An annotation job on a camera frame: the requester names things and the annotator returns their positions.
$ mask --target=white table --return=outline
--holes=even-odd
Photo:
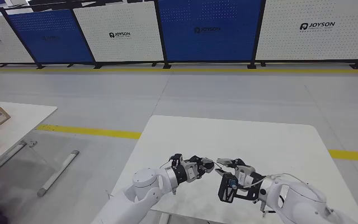
[[[50,177],[46,184],[38,191],[37,195],[42,197],[51,185],[56,181],[64,169],[78,155],[74,150],[63,164],[58,164],[52,158],[41,155],[34,150],[36,141],[29,139],[26,135],[35,129],[41,122],[51,116],[56,110],[55,106],[41,106],[30,104],[15,104],[11,102],[0,102],[2,107],[11,118],[0,125],[0,166],[9,160],[23,147],[33,150],[40,159],[43,159],[56,172]]]
[[[262,175],[288,172],[321,190],[331,208],[358,221],[358,206],[310,125],[153,116],[112,194],[131,184],[136,171],[160,167],[175,153],[183,154],[184,159],[193,155],[212,160],[241,158]],[[282,223],[276,214],[263,219],[260,203],[221,202],[217,196],[220,181],[221,176],[213,171],[191,184],[183,183],[177,195],[165,195],[152,210],[221,223]]]

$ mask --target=metal post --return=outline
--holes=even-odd
[[[7,21],[7,23],[10,25],[11,29],[13,30],[13,32],[16,34],[17,38],[20,40],[21,44],[25,47],[25,49],[27,50],[27,52],[29,53],[29,55],[32,57],[32,60],[34,60],[35,64],[37,65],[37,69],[43,69],[45,68],[45,66],[43,66],[42,64],[40,64],[35,56],[32,54],[31,50],[27,47],[27,45],[25,44],[24,40],[21,38],[20,34],[17,32],[17,30],[15,29],[15,27],[13,26],[6,10],[1,7],[0,8],[1,14],[4,16],[5,20]]]
[[[261,0],[260,12],[259,12],[257,28],[256,28],[255,42],[253,44],[252,58],[251,58],[251,63],[247,66],[248,69],[256,68],[255,60],[256,60],[256,53],[257,53],[257,47],[258,47],[258,40],[260,39],[260,32],[261,32],[261,26],[262,26],[262,20],[263,20],[263,13],[265,11],[265,5],[266,5],[266,0]]]
[[[71,11],[71,14],[72,14],[72,16],[73,16],[73,18],[74,18],[75,23],[77,24],[78,30],[79,30],[79,32],[81,33],[81,36],[82,36],[82,38],[83,38],[83,41],[84,41],[84,43],[86,44],[86,47],[87,47],[87,49],[88,49],[88,51],[89,51],[89,53],[90,53],[90,55],[91,55],[93,64],[95,65],[94,69],[100,69],[100,68],[102,67],[102,65],[100,65],[98,62],[96,62],[96,59],[95,59],[95,57],[94,57],[93,54],[92,54],[91,48],[90,48],[90,46],[88,45],[88,42],[87,42],[87,40],[86,40],[86,37],[85,37],[85,35],[84,35],[84,33],[83,33],[82,29],[81,29],[81,26],[80,26],[80,24],[79,24],[79,22],[78,22],[78,20],[77,20],[76,14],[74,14],[72,2],[71,2],[70,0],[66,0],[66,3],[67,3],[67,5],[68,5],[69,10]]]
[[[167,59],[167,51],[166,51],[166,45],[164,43],[163,27],[162,27],[161,15],[159,12],[158,0],[154,0],[154,7],[156,8],[159,36],[161,37],[161,44],[162,44],[162,51],[163,51],[163,58],[164,58],[163,68],[170,69],[172,66],[168,63],[168,59]]]

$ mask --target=gray floor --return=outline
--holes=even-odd
[[[347,65],[279,64],[258,69],[278,68],[351,69]],[[45,124],[136,132],[144,129],[153,114],[310,124],[328,149],[358,150],[356,74],[68,69],[1,72],[0,101],[57,106]],[[47,195],[37,198],[36,191],[53,171],[30,151],[20,151],[0,169],[0,208],[15,224],[90,223],[107,201],[106,191],[112,191],[136,141],[43,131],[31,135],[39,141],[39,150],[52,153],[58,161],[72,150],[81,154]],[[335,162],[358,201],[358,161]]]

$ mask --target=robotic arm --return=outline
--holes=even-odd
[[[98,213],[92,224],[138,224],[163,195],[176,194],[183,182],[193,182],[214,169],[214,162],[197,156],[183,160],[170,157],[172,165],[162,169],[143,169],[133,176],[131,186],[120,190]],[[159,187],[159,177],[163,186]]]
[[[324,194],[313,186],[299,179],[298,182],[279,178],[290,174],[262,176],[239,158],[218,159],[217,163],[235,169],[234,175],[215,169],[222,176],[218,193],[222,202],[232,203],[234,198],[251,200],[253,203],[261,201],[263,217],[267,213],[277,213],[284,224],[357,224],[345,214],[328,208]],[[283,186],[289,188],[285,199],[280,195]],[[247,192],[247,195],[237,194],[238,189]],[[266,206],[273,211],[266,211]]]

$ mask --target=yellow stripe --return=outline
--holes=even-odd
[[[125,132],[121,130],[104,130],[94,128],[78,128],[78,127],[66,127],[58,125],[40,125],[37,130],[49,130],[52,132],[64,132],[64,133],[75,133],[75,134],[89,134],[93,136],[108,136],[116,138],[132,138],[139,139],[140,132]]]
[[[328,150],[332,158],[340,158],[342,160],[358,160],[358,152],[344,150]]]
[[[260,72],[260,73],[358,73],[358,69],[239,69],[239,68],[1,68],[0,72]]]
[[[37,130],[48,130],[51,132],[64,132],[75,134],[89,134],[92,136],[108,136],[115,138],[131,138],[139,139],[140,132],[126,132],[123,130],[104,130],[94,128],[79,128],[79,127],[66,127],[58,125],[40,125]],[[356,151],[344,151],[344,150],[328,150],[332,158],[339,158],[342,160],[358,160],[358,152]]]

